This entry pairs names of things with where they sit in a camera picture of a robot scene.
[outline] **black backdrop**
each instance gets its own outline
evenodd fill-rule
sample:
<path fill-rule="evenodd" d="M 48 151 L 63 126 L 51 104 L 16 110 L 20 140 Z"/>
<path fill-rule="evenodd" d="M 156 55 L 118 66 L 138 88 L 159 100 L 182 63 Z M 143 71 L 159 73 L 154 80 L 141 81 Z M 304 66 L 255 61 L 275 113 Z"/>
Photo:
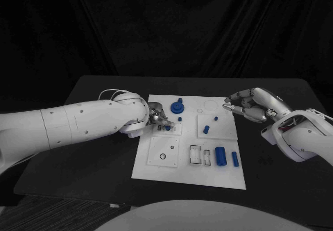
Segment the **black backdrop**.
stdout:
<path fill-rule="evenodd" d="M 2 1 L 0 113 L 61 106 L 82 75 L 124 75 L 298 77 L 332 114 L 332 22 L 320 0 Z M 23 169 L 0 177 L 3 204 Z"/>

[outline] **black table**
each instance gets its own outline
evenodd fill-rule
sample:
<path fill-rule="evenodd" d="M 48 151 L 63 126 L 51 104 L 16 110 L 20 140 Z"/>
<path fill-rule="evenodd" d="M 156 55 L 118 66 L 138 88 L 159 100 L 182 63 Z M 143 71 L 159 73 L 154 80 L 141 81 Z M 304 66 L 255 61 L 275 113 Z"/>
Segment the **black table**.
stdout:
<path fill-rule="evenodd" d="M 293 109 L 324 112 L 301 79 L 82 76 L 65 104 L 94 101 L 117 88 L 150 94 L 226 97 L 262 87 Z M 105 92 L 102 99 L 111 97 Z M 235 115 L 247 190 L 131 179 L 138 137 L 115 133 L 38 154 L 17 182 L 17 194 L 76 198 L 133 206 L 166 200 L 211 200 L 257 208 L 288 220 L 333 227 L 333 167 L 316 156 L 294 162 L 260 135 L 265 124 Z"/>

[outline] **small blue piece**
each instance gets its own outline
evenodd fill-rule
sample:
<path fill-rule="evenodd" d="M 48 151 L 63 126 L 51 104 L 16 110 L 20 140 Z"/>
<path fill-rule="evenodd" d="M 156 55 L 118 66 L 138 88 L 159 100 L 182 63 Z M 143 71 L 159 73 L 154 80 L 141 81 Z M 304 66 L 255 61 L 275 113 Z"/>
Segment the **small blue piece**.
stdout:
<path fill-rule="evenodd" d="M 185 111 L 183 99 L 179 98 L 177 102 L 172 104 L 172 112 L 179 114 Z"/>
<path fill-rule="evenodd" d="M 206 125 L 206 126 L 205 126 L 205 129 L 203 129 L 203 133 L 205 133 L 205 134 L 208 133 L 208 130 L 209 130 L 209 126 Z"/>
<path fill-rule="evenodd" d="M 238 167 L 239 163 L 238 163 L 238 153 L 232 152 L 232 160 L 234 160 L 234 166 Z"/>
<path fill-rule="evenodd" d="M 216 154 L 216 164 L 219 166 L 226 165 L 226 157 L 225 157 L 225 149 L 224 147 L 216 147 L 215 148 L 215 154 Z"/>

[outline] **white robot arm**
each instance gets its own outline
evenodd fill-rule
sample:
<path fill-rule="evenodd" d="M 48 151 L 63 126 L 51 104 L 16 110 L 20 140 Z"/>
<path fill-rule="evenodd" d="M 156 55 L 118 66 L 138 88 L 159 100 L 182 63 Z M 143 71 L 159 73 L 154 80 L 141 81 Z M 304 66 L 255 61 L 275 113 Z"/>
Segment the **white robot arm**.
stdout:
<path fill-rule="evenodd" d="M 242 107 L 228 104 L 242 99 Z M 314 109 L 293 111 L 283 99 L 262 88 L 239 91 L 225 99 L 224 108 L 262 123 L 271 118 L 274 124 L 261 131 L 267 141 L 280 147 L 284 154 L 297 162 L 316 155 L 333 165 L 333 126 L 329 116 Z"/>
<path fill-rule="evenodd" d="M 39 152 L 94 140 L 117 131 L 137 137 L 151 123 L 167 121 L 160 103 L 127 92 L 114 100 L 0 115 L 0 174 Z"/>

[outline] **robotic hand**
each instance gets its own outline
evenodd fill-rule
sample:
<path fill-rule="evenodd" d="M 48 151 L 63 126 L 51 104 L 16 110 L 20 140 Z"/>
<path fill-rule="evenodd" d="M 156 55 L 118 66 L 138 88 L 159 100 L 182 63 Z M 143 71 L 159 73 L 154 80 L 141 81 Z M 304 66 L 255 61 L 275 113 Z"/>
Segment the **robotic hand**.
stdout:
<path fill-rule="evenodd" d="M 238 107 L 229 104 L 242 99 Z M 261 131 L 267 141 L 280 147 L 284 154 L 297 162 L 320 155 L 333 165 L 333 126 L 329 116 L 314 109 L 293 111 L 283 99 L 264 88 L 242 90 L 225 99 L 222 105 L 235 114 L 262 123 L 267 118 L 274 124 Z"/>
<path fill-rule="evenodd" d="M 117 131 L 130 138 L 137 137 L 144 127 L 154 123 L 174 126 L 160 103 L 147 103 L 138 94 L 118 91 L 124 94 L 114 100 L 111 97 L 110 100 L 0 115 L 0 174 L 38 153 L 61 146 L 94 140 Z"/>

